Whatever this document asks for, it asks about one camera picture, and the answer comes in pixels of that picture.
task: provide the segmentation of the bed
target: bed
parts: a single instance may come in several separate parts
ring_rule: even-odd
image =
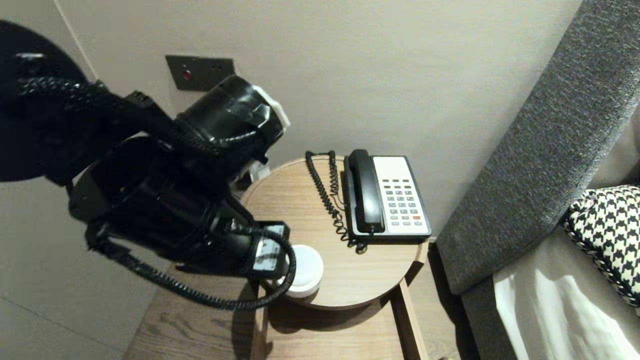
[[[638,174],[638,19],[637,1],[583,1],[438,235],[483,359],[640,358],[634,308],[557,229],[588,186]]]

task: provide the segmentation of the wooden tabletop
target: wooden tabletop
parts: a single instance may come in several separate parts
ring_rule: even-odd
[[[337,164],[341,171],[342,157]],[[328,190],[328,156],[314,156],[314,165]],[[252,184],[243,204],[256,220],[284,221],[291,228],[292,244],[309,245],[320,253],[324,274],[316,295],[303,303],[309,307],[344,310],[370,303],[398,285],[416,260],[418,245],[369,245],[362,255],[348,248],[335,233],[304,159],[288,162]]]

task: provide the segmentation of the power socket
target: power socket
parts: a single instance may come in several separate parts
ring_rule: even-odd
[[[209,91],[236,73],[234,60],[199,56],[165,55],[178,90]]]

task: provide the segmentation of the black and white pillow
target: black and white pillow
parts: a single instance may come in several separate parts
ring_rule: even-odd
[[[566,233],[640,316],[640,188],[587,190],[564,218]]]

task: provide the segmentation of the coiled cable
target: coiled cable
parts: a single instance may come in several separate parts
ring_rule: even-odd
[[[309,174],[311,175],[311,178],[313,179],[314,184],[316,185],[318,193],[320,194],[320,199],[324,204],[324,208],[327,210],[327,212],[329,212],[329,215],[331,215],[331,217],[333,218],[333,226],[335,226],[335,233],[340,235],[340,240],[342,241],[349,240],[349,234],[347,232],[346,226],[344,225],[342,214],[340,213],[340,211],[338,211],[338,209],[336,209],[333,206],[330,195],[327,194],[326,189],[324,188],[322,179],[320,178],[320,175],[318,174],[318,171],[314,166],[312,157],[315,155],[329,155],[329,173],[331,177],[331,186],[330,186],[331,194],[330,195],[333,197],[333,196],[338,196],[338,189],[339,189],[338,166],[335,162],[335,151],[331,150],[329,152],[323,152],[319,154],[314,154],[313,152],[307,151],[305,153],[305,163],[307,164],[307,170],[309,171]]]
[[[135,104],[112,94],[94,83],[78,83],[61,78],[18,79],[0,86],[0,104],[23,97],[59,97],[71,108],[99,111],[114,119],[138,126],[142,131],[179,148],[182,151],[217,160],[226,148],[247,143],[264,142],[256,131],[232,138],[216,138],[203,141],[194,133],[183,131],[171,120],[153,116]]]
[[[180,295],[186,299],[192,300],[199,304],[203,304],[210,307],[215,307],[224,310],[236,310],[236,311],[252,311],[260,307],[267,306],[269,303],[283,295],[293,283],[294,276],[296,274],[296,256],[291,247],[291,244],[285,240],[282,235],[273,231],[265,229],[259,229],[254,227],[247,227],[239,224],[229,224],[224,231],[234,234],[250,235],[250,236],[263,236],[277,242],[285,250],[289,256],[289,269],[282,284],[274,290],[272,293],[255,300],[227,300],[214,297],[205,293],[202,293],[194,288],[191,288],[180,281],[174,279],[168,274],[154,268],[153,266],[137,259],[129,254],[129,249],[112,243],[108,239],[108,229],[105,227],[102,230],[98,230],[98,241],[91,242],[88,238],[89,249],[95,250],[109,259],[117,262],[118,264],[126,267],[136,275],[158,285],[171,292]]]

